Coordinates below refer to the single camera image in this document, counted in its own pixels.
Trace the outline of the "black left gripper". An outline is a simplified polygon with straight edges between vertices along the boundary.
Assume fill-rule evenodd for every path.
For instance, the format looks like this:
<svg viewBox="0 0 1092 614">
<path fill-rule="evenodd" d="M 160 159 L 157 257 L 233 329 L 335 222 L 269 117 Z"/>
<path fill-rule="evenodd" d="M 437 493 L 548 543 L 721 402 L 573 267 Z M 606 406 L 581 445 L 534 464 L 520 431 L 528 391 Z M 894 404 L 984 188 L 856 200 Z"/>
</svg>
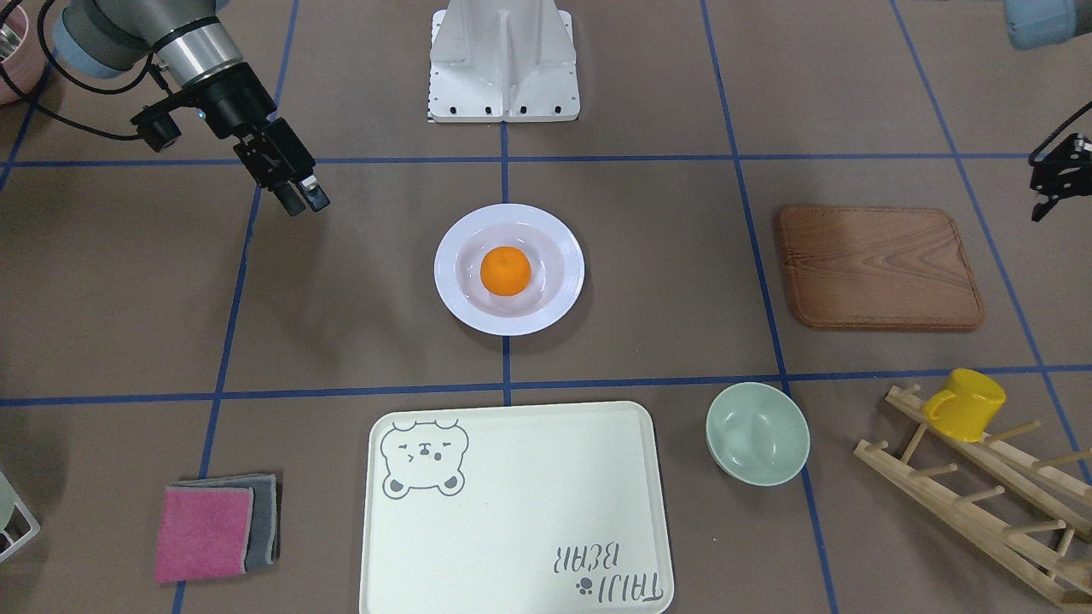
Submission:
<svg viewBox="0 0 1092 614">
<path fill-rule="evenodd" d="M 1060 200 L 1091 194 L 1091 142 L 1089 135 L 1066 135 L 1057 147 L 1040 156 L 1042 145 L 1029 155 L 1031 189 L 1037 194 L 1032 221 L 1041 222 Z"/>
</svg>

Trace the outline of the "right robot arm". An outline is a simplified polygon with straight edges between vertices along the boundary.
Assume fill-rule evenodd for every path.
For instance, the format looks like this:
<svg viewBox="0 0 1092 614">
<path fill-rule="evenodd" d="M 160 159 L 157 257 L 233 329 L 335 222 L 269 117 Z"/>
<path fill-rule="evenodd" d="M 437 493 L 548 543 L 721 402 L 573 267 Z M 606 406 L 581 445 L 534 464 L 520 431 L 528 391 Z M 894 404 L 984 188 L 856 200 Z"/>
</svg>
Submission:
<svg viewBox="0 0 1092 614">
<path fill-rule="evenodd" d="M 181 135 L 171 114 L 199 110 L 256 184 L 290 215 L 330 200 L 316 162 L 218 17 L 222 1 L 73 1 L 52 26 L 55 50 L 82 74 L 109 80 L 140 60 L 159 60 L 177 88 L 136 113 L 136 139 L 155 152 Z"/>
</svg>

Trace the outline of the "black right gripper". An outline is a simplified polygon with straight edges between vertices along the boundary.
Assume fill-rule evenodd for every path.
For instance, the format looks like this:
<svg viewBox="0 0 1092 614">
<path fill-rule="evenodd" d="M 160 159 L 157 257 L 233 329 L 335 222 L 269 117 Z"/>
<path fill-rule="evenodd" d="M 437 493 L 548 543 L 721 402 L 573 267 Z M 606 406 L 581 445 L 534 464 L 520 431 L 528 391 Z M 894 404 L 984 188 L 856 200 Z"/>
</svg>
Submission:
<svg viewBox="0 0 1092 614">
<path fill-rule="evenodd" d="M 276 102 L 250 64 L 226 67 L 195 83 L 195 107 L 214 135 L 237 140 L 235 155 L 257 185 L 276 191 L 289 217 L 302 213 L 305 202 L 313 212 L 330 206 L 311 152 L 284 118 L 272 117 Z"/>
</svg>

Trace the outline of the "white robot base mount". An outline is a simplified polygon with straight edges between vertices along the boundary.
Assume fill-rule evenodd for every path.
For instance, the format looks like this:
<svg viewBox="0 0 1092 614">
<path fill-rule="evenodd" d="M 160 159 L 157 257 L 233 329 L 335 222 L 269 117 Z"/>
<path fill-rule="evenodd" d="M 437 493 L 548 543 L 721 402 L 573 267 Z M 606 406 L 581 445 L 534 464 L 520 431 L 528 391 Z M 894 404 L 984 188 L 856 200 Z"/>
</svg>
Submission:
<svg viewBox="0 0 1092 614">
<path fill-rule="evenodd" d="M 430 35 L 429 120 L 580 116 L 573 20 L 554 1 L 451 1 L 434 12 Z"/>
</svg>

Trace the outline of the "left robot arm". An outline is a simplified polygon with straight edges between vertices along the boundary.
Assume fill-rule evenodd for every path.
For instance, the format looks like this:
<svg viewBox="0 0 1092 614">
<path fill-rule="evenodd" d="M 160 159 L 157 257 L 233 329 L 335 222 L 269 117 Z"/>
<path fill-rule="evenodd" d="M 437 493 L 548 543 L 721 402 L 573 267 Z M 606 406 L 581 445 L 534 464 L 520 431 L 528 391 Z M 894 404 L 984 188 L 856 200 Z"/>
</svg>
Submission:
<svg viewBox="0 0 1092 614">
<path fill-rule="evenodd" d="M 1089 1 L 1005 1 L 1002 8 L 1008 39 L 1017 50 L 1063 45 L 1091 31 Z M 1089 133 L 1070 130 L 1089 116 L 1090 109 L 1091 104 L 1085 102 L 1026 155 L 1032 170 L 1029 187 L 1035 194 L 1035 223 L 1047 217 L 1061 201 L 1091 194 Z"/>
</svg>

